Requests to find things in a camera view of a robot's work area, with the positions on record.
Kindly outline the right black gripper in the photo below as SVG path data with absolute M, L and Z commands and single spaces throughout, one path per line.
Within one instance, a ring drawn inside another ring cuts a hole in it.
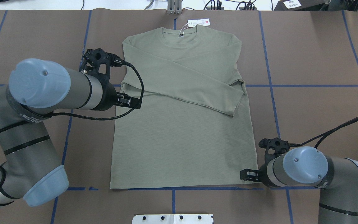
M 241 180 L 244 181 L 261 182 L 267 187 L 274 187 L 267 174 L 267 164 L 262 165 L 257 170 L 243 169 L 240 171 L 240 176 Z

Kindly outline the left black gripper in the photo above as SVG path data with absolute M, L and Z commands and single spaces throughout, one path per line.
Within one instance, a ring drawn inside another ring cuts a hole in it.
M 102 91 L 102 98 L 97 105 L 97 111 L 105 111 L 112 106 L 141 109 L 141 99 L 117 92 L 111 83 L 103 85 Z

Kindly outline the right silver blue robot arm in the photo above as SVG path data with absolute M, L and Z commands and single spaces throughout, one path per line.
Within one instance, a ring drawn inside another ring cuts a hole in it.
M 258 170 L 242 170 L 240 179 L 273 188 L 303 184 L 320 189 L 319 224 L 358 224 L 357 160 L 302 146 L 273 156 Z

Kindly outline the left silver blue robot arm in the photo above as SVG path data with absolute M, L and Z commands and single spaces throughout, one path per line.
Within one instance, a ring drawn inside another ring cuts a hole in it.
M 112 106 L 139 109 L 145 87 L 135 67 L 123 59 L 112 66 L 128 66 L 141 84 L 140 97 L 118 93 L 108 75 L 87 66 L 76 71 L 46 60 L 29 58 L 11 72 L 9 83 L 0 87 L 0 145 L 6 161 L 0 164 L 0 208 L 23 199 L 30 207 L 54 200 L 69 187 L 44 121 L 55 116 L 106 121 L 58 109 L 104 111 Z

